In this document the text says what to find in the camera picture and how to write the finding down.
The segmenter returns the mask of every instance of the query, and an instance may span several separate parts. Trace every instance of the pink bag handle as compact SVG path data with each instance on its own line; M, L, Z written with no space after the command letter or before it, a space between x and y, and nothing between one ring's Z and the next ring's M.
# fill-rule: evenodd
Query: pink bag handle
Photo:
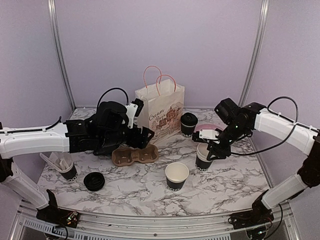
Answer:
M154 65L147 66L145 68L144 72L143 72L143 81L144 81L144 84L145 84L145 88L148 88L147 82L146 82L146 78L145 78L146 71L147 71L148 68L151 68L151 67L158 69L159 72L160 72L160 75L162 76L162 72L161 72L160 68L158 68L157 66L154 66Z
M161 77L163 77L163 76L169 77L169 78L171 78L173 80L173 82L174 82L174 92L176 91L176 88L177 88L176 80L174 80L174 78L172 76L170 76L168 74L160 75L160 76L157 77L157 79L155 81L156 90L158 91L159 96L160 96L160 92L159 92L159 89L158 89L158 79L160 78L160 81L161 81Z

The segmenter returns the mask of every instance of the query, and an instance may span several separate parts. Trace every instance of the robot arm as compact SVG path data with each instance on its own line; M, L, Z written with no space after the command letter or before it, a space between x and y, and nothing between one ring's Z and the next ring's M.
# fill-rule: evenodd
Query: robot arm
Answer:
M12 157L41 153L77 153L91 150L95 155L107 155L121 143L145 148L154 132L134 124L143 108L136 99L123 106L114 101L102 102L96 113L86 120L67 120L51 126L2 128L0 124L0 183L8 186L37 209L37 218L48 222L63 222L70 211L58 208L54 194L40 188L13 162Z
M320 135L316 128L290 122L280 114L273 114L265 106L255 102L245 107L238 107L230 98L221 101L215 112L228 126L218 133L214 130L202 130L202 134L196 132L192 136L196 142L208 143L209 161L230 156L231 145L244 137L250 137L253 130L285 140L294 125L296 125L294 132L286 142L308 156L296 174L259 196L252 204L252 210L232 214L230 223L234 229L266 223L268 218L273 220L272 208L296 197L306 188L320 184L320 164L317 162L320 155Z

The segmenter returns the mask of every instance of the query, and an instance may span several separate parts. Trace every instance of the lavender backdrop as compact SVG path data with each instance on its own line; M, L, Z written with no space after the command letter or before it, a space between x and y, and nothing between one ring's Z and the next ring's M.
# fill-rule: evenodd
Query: lavender backdrop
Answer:
M320 2L318 0L271 1L262 50L247 102L268 104L286 95L299 106L299 121L320 127ZM295 109L289 101L273 109L290 117ZM266 134L254 134L259 149L278 143ZM294 174L306 158L287 144L263 154L275 184ZM320 236L320 189L307 189L291 201L301 239Z
M54 123L71 114L60 74L47 1L0 1L0 121L5 127ZM34 181L44 161L14 158ZM0 239L8 239L20 197L0 185Z
M240 98L260 0L56 1L61 43L77 106L95 106L111 87L130 96L157 65L185 88L185 105ZM153 84L159 72L147 73ZM108 99L124 102L122 93Z

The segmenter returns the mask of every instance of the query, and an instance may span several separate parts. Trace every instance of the black paper cup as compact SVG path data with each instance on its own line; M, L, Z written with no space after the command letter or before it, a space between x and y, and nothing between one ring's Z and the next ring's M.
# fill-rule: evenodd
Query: black paper cup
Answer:
M189 176L189 169L181 162L173 162L166 166L165 176L168 189L179 191Z
M181 116L180 121L182 136L191 138L198 123L198 118L194 114L187 112Z
M213 162L207 160L207 156L209 153L207 147L207 143L199 143L199 145L196 148L195 167L201 172L207 171Z
M68 167L66 170L60 172L62 177L64 177L68 182L74 182L78 178L77 169L72 163L70 167Z

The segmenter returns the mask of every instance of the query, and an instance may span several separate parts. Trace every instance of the marble tabletop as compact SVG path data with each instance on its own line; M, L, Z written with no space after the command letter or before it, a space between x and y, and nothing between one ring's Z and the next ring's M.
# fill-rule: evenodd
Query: marble tabletop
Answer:
M71 119L85 119L94 113L92 108L76 109ZM211 109L185 109L194 113L199 124L214 123L222 129L224 123ZM180 134L161 142L159 159L154 163L135 162L116 167L110 157L94 156L91 152L73 153L78 179L68 183L48 164L38 185L50 189L60 207L126 216L198 216L249 209L252 202L269 188L255 155L230 156L216 160L208 171L195 167L197 143ZM236 142L233 152L253 151L247 139ZM181 162L189 168L189 177L180 191L167 189L165 168ZM83 183L91 172L105 177L104 187L88 191Z

